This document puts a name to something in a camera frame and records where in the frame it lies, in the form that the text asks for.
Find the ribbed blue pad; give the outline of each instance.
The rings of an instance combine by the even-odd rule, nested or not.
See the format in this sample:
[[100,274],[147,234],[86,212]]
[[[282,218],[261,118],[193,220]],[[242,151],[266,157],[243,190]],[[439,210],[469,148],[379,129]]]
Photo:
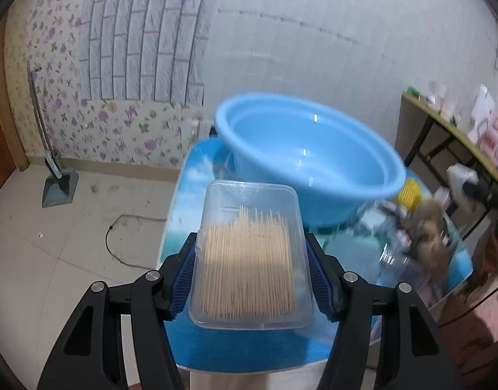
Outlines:
[[312,281],[312,292],[316,298],[317,307],[327,317],[332,318],[336,314],[334,309],[334,299],[332,294],[332,286],[326,278],[325,272],[321,267],[319,260],[316,257],[309,241],[307,244],[307,256],[309,259],[310,279]]
[[191,282],[193,280],[193,268],[195,266],[195,246],[196,242],[189,249],[187,256],[182,263],[173,286],[171,287],[171,304],[169,305],[169,313],[173,319],[184,310],[189,292],[191,290]]

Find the yellow object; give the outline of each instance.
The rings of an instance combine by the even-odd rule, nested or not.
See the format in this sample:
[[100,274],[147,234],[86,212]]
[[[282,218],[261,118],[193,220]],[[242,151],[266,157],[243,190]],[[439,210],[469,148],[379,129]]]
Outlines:
[[408,211],[414,211],[421,200],[422,189],[417,181],[411,177],[406,179],[401,191],[395,197],[395,201],[404,205]]

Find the pink bottle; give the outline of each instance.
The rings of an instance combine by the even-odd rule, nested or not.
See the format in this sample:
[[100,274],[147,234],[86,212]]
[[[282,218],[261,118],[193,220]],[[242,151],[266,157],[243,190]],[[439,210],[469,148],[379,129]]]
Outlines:
[[480,148],[498,166],[498,116],[494,120],[493,125],[482,136]]

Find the dustpan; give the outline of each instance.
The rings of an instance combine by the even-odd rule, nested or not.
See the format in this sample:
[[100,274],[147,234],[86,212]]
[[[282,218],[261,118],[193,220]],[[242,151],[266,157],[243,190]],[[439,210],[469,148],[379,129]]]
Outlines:
[[70,204],[74,199],[75,187],[79,180],[79,175],[73,168],[63,168],[61,157],[57,149],[50,143],[47,135],[47,129],[39,110],[39,101],[35,91],[34,78],[30,71],[30,64],[27,62],[28,84],[30,95],[32,96],[32,105],[34,106],[34,117],[43,143],[45,151],[45,165],[50,170],[50,175],[45,180],[41,206],[53,207],[56,205]]

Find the floor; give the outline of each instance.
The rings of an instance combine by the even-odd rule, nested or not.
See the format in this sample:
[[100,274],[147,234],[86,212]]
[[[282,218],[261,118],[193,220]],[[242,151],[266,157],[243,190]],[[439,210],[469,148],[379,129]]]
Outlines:
[[[46,167],[15,171],[0,190],[0,352],[35,389],[57,336],[96,280],[127,283],[143,272],[106,251],[105,234],[122,213],[165,217],[175,183],[79,172],[74,201],[41,208]],[[164,225],[129,219],[109,234],[130,264],[155,266]],[[129,316],[123,316],[128,383],[138,383]]]

